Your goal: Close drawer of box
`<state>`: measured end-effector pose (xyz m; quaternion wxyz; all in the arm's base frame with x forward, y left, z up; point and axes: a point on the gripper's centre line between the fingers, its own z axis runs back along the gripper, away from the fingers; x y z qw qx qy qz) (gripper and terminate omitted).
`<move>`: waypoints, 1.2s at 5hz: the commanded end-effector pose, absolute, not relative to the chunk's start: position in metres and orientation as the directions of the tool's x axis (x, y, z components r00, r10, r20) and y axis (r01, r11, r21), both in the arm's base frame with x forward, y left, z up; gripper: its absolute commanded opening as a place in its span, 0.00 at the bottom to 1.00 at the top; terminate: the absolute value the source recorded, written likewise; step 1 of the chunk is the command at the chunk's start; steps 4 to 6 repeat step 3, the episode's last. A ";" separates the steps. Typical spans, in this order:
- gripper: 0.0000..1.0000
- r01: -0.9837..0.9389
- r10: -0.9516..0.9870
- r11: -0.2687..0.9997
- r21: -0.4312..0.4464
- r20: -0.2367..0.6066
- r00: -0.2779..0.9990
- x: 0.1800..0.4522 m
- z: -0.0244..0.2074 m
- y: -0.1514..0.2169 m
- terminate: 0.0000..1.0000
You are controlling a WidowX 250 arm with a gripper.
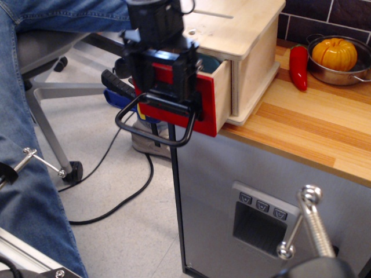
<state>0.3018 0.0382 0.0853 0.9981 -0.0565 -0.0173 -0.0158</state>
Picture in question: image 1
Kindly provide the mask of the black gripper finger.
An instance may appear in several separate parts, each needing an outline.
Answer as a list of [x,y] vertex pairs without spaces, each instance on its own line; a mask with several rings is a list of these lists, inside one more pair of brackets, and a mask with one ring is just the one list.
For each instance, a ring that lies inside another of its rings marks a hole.
[[195,91],[197,73],[201,66],[197,52],[180,53],[173,63],[173,91],[178,103],[187,100]]
[[155,82],[155,70],[152,62],[142,54],[127,56],[129,68],[136,86],[144,93],[148,92]]

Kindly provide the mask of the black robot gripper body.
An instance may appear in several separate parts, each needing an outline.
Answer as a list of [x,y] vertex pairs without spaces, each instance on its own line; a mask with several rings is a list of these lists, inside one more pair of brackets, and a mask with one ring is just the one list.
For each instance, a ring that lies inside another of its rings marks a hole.
[[180,1],[127,1],[131,29],[122,33],[124,58],[148,50],[174,49],[198,61],[198,44],[183,36],[184,12]]

